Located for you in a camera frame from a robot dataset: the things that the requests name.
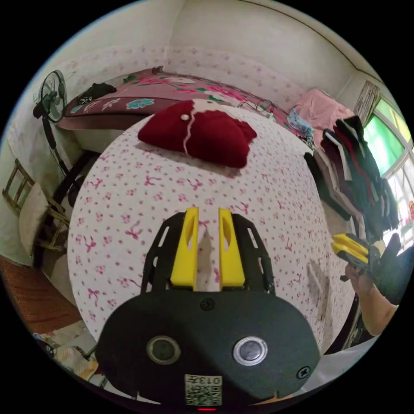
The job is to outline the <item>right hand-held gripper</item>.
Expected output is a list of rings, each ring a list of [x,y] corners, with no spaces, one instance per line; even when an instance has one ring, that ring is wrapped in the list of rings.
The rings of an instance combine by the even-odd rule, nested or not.
[[[397,233],[391,236],[383,251],[376,244],[369,245],[348,233],[334,235],[331,247],[336,256],[358,270],[369,273],[374,285],[390,302],[401,302],[403,277],[397,261],[401,242]]]

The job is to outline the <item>person's right hand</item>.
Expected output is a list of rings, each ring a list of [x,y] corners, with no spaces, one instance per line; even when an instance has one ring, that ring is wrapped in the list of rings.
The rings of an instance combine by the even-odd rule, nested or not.
[[[345,267],[345,276],[351,281],[351,285],[359,298],[368,296],[375,288],[371,275],[363,270],[358,270],[350,263]]]

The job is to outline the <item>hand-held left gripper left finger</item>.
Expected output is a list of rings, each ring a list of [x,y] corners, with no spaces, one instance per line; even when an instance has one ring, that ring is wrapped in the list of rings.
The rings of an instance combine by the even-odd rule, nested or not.
[[[196,288],[198,271],[199,209],[188,208],[184,214],[170,282],[175,288]]]

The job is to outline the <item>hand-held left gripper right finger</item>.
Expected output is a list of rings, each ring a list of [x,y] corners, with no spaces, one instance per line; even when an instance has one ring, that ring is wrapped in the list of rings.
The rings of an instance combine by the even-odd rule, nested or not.
[[[245,273],[230,210],[219,208],[219,286],[238,289],[245,285]]]

